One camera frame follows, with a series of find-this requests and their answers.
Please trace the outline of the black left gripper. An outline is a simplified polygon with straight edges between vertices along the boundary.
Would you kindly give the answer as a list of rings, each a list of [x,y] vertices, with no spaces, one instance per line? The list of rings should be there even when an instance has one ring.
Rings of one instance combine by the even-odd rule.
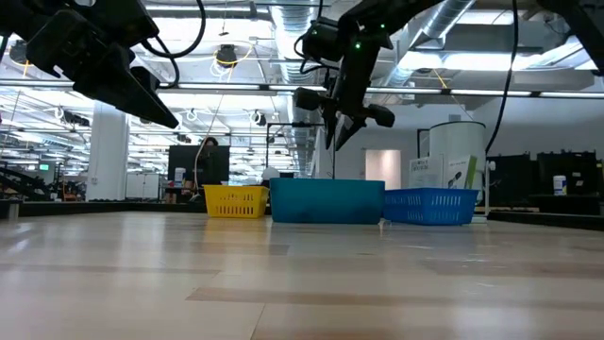
[[[159,32],[141,2],[27,1],[25,14],[26,57],[39,69],[119,111],[178,126],[157,95],[159,80],[132,64],[131,48]]]

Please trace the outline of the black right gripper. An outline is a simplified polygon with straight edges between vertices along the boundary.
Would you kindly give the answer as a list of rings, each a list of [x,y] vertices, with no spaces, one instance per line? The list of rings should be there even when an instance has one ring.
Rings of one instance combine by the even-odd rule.
[[[320,109],[326,128],[326,149],[330,149],[334,139],[338,119],[343,115],[340,130],[335,143],[339,151],[344,144],[361,128],[365,120],[373,119],[379,126],[392,127],[394,114],[387,108],[363,104],[370,76],[373,72],[378,52],[381,49],[380,37],[358,35],[343,46],[343,57],[339,74],[332,79],[328,94],[299,87],[294,91],[294,105],[300,109],[314,111]]]

